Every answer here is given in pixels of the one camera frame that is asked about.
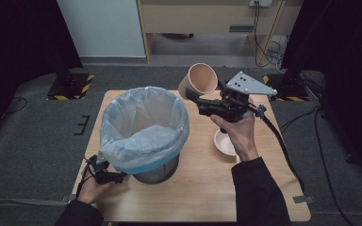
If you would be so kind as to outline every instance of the bowl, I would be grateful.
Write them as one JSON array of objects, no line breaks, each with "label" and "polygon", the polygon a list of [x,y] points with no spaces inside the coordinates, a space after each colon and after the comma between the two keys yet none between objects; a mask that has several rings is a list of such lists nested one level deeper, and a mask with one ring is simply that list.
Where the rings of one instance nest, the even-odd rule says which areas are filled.
[{"label": "bowl", "polygon": [[214,144],[216,145],[217,149],[222,153],[232,156],[237,155],[235,153],[234,145],[231,143],[228,134],[223,134],[220,130],[218,130],[214,135]]}]

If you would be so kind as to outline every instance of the brown cup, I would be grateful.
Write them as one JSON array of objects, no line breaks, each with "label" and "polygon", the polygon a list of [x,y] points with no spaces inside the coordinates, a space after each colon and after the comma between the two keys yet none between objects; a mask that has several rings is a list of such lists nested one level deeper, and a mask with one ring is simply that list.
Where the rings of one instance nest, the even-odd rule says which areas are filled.
[{"label": "brown cup", "polygon": [[187,75],[178,85],[178,92],[187,100],[186,88],[198,93],[200,96],[213,92],[217,87],[217,74],[204,63],[197,63],[189,68]]}]

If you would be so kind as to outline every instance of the wooden cabinet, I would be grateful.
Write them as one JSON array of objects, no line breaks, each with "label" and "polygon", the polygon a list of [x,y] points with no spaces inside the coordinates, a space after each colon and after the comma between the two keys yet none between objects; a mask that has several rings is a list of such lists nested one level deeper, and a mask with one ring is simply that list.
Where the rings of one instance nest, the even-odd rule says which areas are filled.
[{"label": "wooden cabinet", "polygon": [[256,34],[267,49],[272,35],[290,33],[302,2],[273,0],[269,8],[256,10],[248,0],[138,0],[147,59],[150,61],[155,33],[252,35],[257,14]]}]

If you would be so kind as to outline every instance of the trash bin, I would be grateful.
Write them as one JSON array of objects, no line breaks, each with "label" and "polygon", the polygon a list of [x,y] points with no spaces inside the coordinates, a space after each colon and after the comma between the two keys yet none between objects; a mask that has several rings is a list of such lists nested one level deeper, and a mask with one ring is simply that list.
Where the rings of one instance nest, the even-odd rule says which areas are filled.
[{"label": "trash bin", "polygon": [[163,88],[130,89],[105,109],[100,151],[116,170],[156,184],[173,175],[188,136],[180,98]]}]

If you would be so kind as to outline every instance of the person's left hand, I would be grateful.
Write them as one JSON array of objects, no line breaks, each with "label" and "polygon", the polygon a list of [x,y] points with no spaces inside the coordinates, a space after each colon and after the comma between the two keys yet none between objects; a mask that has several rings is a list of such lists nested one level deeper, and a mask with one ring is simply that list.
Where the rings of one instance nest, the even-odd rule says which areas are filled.
[{"label": "person's left hand", "polygon": [[103,193],[105,193],[107,190],[109,190],[111,187],[115,185],[114,182],[109,182],[105,185],[98,185],[95,178],[91,175],[91,173],[86,169],[86,174],[83,178],[83,180],[86,180],[84,182],[84,185],[81,187],[81,191],[78,195],[78,200],[85,202],[87,204],[96,203]]}]

